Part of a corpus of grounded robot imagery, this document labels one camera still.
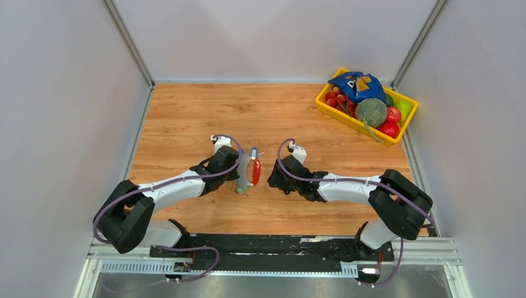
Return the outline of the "blue headed key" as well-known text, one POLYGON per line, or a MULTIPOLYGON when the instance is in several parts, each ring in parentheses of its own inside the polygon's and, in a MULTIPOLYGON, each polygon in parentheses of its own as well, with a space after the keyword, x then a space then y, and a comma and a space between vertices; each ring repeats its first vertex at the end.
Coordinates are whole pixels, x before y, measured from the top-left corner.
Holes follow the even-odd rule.
POLYGON ((258 147, 252 147, 250 152, 250 157, 252 159, 258 159, 259 156, 263 155, 264 152, 260 151, 258 147))

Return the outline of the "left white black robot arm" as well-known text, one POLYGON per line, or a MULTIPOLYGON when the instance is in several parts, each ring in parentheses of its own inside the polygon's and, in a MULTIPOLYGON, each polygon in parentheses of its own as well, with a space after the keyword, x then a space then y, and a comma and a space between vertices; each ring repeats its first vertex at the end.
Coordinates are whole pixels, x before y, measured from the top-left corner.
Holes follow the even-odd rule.
POLYGON ((177 202, 216 191, 238 177, 240 152, 223 145, 213 156, 172 178, 149 184, 119 182, 93 220, 94 235, 125 254, 136 247, 165 246, 175 257, 184 256, 190 241, 175 221, 154 220, 153 214, 177 202))

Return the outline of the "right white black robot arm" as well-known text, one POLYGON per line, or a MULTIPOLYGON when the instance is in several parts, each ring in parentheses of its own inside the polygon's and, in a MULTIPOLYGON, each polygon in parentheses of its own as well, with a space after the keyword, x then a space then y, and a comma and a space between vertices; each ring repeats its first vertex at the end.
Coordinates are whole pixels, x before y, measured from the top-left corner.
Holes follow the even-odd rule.
POLYGON ((422 189, 393 169, 367 178, 311 172, 301 160, 289 155, 277 159, 267 180, 285 194, 297 192, 311 202, 353 202, 371 206, 377 219, 366 222, 356 234, 354 250, 370 259, 395 238, 415 240, 421 228, 433 227, 429 212, 433 200, 422 189))

